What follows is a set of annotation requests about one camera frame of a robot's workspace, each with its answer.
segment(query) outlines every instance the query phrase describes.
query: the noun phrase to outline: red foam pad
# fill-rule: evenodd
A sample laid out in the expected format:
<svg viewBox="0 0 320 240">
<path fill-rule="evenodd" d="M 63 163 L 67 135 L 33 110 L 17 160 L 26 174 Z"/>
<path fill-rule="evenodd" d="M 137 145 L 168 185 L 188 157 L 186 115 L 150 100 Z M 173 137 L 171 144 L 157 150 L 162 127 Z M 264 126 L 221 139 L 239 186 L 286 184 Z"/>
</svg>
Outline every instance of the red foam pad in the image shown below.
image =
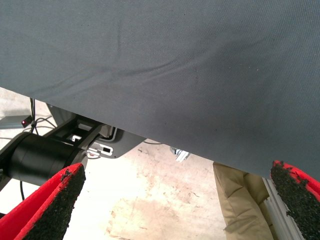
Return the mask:
<svg viewBox="0 0 320 240">
<path fill-rule="evenodd" d="M 275 165 L 280 165 L 281 166 L 281 162 L 276 160 L 273 162 L 273 166 Z M 320 182 L 318 182 L 317 180 L 315 180 L 314 178 L 312 178 L 311 176 L 309 176 L 308 174 L 306 174 L 304 171 L 300 170 L 299 168 L 292 166 L 290 164 L 287 163 L 283 163 L 283 168 L 284 169 L 289 169 L 290 175 L 293 179 L 295 179 L 295 181 L 297 183 L 300 183 L 303 180 L 307 180 L 307 184 L 305 186 L 305 188 L 312 193 L 315 198 L 320 202 Z"/>
<path fill-rule="evenodd" d="M 83 165 L 76 163 L 60 170 L 38 190 L 0 219 L 1 240 L 20 240 L 34 227 L 55 197 Z"/>
</svg>

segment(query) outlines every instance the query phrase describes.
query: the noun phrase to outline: concrete floor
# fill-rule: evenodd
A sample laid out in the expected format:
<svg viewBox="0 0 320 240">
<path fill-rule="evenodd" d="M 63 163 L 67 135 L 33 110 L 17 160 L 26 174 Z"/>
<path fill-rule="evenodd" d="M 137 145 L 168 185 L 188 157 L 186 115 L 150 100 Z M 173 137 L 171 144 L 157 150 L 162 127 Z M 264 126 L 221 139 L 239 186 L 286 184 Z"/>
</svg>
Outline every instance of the concrete floor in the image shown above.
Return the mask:
<svg viewBox="0 0 320 240">
<path fill-rule="evenodd" d="M 20 114 L 30 114 L 29 98 L 0 88 L 0 118 Z M 37 101 L 36 114 L 50 112 Z M 21 131 L 0 130 L 0 137 Z M 0 139 L 0 148 L 7 142 Z M 225 240 L 212 163 L 196 155 L 179 163 L 169 146 L 146 143 L 117 159 L 89 160 L 64 239 Z M 26 196 L 38 188 L 23 186 Z M 0 212 L 20 202 L 19 182 L 11 180 L 0 192 Z"/>
</svg>

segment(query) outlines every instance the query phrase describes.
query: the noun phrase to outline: beige cloth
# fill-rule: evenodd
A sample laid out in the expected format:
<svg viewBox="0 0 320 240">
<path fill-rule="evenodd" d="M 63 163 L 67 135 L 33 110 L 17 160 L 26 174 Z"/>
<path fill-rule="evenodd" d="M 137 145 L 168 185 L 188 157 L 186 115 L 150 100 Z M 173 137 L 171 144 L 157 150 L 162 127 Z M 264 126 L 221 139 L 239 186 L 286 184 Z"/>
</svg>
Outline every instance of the beige cloth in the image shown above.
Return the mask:
<svg viewBox="0 0 320 240">
<path fill-rule="evenodd" d="M 213 170 L 227 240 L 277 240 L 262 178 L 216 162 Z"/>
</svg>

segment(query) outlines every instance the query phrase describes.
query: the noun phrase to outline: gray fabric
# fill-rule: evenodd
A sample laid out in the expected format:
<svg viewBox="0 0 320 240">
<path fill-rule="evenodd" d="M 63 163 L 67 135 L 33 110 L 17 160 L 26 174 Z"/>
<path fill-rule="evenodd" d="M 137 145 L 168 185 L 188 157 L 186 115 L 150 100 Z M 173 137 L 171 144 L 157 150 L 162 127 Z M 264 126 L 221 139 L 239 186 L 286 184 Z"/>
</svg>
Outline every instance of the gray fabric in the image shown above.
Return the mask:
<svg viewBox="0 0 320 240">
<path fill-rule="evenodd" d="M 320 2 L 0 2 L 0 86 L 264 177 L 320 179 Z"/>
</svg>

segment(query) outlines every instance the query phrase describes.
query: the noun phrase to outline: black cylinder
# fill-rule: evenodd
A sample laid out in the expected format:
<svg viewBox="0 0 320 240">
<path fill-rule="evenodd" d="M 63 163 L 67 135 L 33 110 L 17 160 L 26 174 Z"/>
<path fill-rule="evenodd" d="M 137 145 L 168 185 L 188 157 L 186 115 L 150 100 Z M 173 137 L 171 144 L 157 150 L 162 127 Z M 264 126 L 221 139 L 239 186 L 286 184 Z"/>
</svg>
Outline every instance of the black cylinder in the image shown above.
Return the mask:
<svg viewBox="0 0 320 240">
<path fill-rule="evenodd" d="M 13 179 L 40 186 L 59 170 L 80 162 L 87 163 L 85 150 L 30 134 L 14 150 L 6 174 Z"/>
</svg>

